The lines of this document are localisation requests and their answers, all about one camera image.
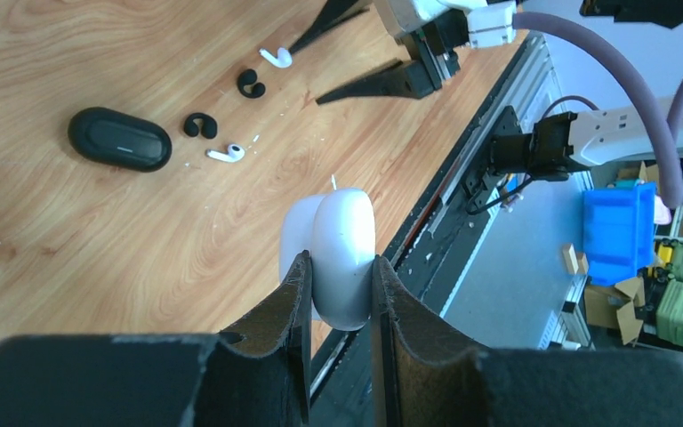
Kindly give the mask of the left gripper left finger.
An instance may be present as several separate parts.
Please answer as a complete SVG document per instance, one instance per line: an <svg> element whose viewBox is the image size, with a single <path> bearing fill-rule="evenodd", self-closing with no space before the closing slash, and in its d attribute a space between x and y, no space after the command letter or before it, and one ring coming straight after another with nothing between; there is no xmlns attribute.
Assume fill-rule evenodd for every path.
<svg viewBox="0 0 683 427"><path fill-rule="evenodd" d="M303 251L277 289L218 333L194 401L196 426L309 425L311 285Z"/></svg>

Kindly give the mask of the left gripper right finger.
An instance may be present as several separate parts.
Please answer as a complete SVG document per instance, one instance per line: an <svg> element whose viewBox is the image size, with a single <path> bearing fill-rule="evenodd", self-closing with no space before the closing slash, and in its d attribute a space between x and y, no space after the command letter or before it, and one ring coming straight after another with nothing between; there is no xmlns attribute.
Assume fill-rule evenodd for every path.
<svg viewBox="0 0 683 427"><path fill-rule="evenodd" d="M483 346L408 291L390 262L372 268L372 393L378 426L487 426Z"/></svg>

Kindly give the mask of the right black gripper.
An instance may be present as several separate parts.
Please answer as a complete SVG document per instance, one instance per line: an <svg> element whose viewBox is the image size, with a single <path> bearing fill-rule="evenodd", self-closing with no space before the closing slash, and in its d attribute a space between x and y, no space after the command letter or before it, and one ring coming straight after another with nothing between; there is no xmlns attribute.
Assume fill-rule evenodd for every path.
<svg viewBox="0 0 683 427"><path fill-rule="evenodd" d="M296 54L348 20L368 12L371 0L327 0L311 25L288 48ZM412 60L393 60L316 98L323 105L348 98L423 99L460 69L455 49L469 41L466 12L442 1L375 1L389 35Z"/></svg>

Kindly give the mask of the white earbud charging case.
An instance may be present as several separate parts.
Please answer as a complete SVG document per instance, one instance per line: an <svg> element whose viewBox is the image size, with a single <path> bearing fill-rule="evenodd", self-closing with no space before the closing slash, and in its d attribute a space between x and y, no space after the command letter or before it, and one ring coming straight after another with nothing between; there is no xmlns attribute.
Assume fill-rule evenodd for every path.
<svg viewBox="0 0 683 427"><path fill-rule="evenodd" d="M314 318L337 330L361 329L371 315L376 256L374 208L368 194L344 188L293 203L280 232L280 278L302 251L311 260Z"/></svg>

